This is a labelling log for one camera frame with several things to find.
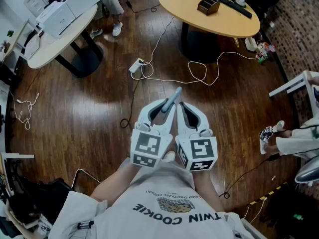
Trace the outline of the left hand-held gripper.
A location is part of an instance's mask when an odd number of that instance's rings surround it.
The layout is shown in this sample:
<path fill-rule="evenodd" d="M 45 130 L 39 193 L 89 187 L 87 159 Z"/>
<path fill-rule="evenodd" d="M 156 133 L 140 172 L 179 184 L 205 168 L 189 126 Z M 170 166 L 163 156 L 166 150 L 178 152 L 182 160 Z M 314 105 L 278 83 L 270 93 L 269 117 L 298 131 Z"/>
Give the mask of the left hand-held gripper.
<path fill-rule="evenodd" d="M 156 100 L 143 107 L 131 136 L 130 161 L 134 165 L 156 168 L 172 142 L 170 134 L 176 105 L 166 112 L 162 108 L 166 99 Z"/>

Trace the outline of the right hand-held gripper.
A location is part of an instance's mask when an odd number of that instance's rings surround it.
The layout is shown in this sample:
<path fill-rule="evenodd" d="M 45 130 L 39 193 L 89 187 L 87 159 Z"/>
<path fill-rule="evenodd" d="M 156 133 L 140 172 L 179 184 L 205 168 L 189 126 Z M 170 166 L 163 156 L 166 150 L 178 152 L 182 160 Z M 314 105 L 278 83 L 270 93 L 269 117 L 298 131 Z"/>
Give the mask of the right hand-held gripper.
<path fill-rule="evenodd" d="M 206 115 L 185 102 L 177 105 L 176 112 L 179 135 L 175 141 L 185 170 L 210 170 L 218 159 L 218 153 L 217 140 L 212 135 Z"/>

